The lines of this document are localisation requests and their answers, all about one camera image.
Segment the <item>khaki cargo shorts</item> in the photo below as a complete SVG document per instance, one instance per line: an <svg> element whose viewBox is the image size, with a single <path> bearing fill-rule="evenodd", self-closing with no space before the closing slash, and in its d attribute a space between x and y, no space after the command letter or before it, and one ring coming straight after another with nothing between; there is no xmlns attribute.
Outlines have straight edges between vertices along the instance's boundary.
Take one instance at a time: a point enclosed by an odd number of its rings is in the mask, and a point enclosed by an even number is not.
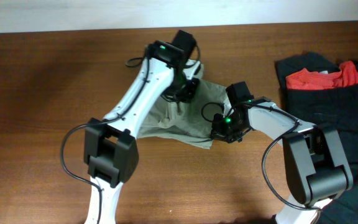
<svg viewBox="0 0 358 224"><path fill-rule="evenodd" d="M203 79L204 65L195 76L200 82L189 103L169 103L158 98L140 127L138 138L158 137L210 149L210 122L216 113L228 112L226 87Z"/></svg>

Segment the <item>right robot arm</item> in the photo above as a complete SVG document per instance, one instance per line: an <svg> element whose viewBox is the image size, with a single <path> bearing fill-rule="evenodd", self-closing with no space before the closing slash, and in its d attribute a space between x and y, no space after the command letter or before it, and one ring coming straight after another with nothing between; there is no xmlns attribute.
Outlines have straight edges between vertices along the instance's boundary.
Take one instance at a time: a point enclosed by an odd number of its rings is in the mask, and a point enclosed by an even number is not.
<svg viewBox="0 0 358 224"><path fill-rule="evenodd" d="M273 223L317 223L322 210L353 186L353 176L336 128L303 121L266 97L255 98L245 82L226 88L228 101L223 112L214 115L211 139L234 143L250 131L272 139L262 156L264 180L283 209ZM285 175L290 190L281 197L267 177L266 160L272 148L283 147Z"/></svg>

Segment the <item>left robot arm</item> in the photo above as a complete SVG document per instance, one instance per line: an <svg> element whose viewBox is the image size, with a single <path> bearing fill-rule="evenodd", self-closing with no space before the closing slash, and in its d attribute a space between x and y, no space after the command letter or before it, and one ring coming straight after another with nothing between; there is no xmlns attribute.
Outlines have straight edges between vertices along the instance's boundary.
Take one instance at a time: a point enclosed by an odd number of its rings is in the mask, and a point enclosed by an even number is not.
<svg viewBox="0 0 358 224"><path fill-rule="evenodd" d="M122 100L102 120L85 129L84 162L91 182L87 223L114 223L122 186L139 162L137 135L158 98L189 103L201 68L190 56L198 48L192 34L179 30L169 43L146 46L139 74Z"/></svg>

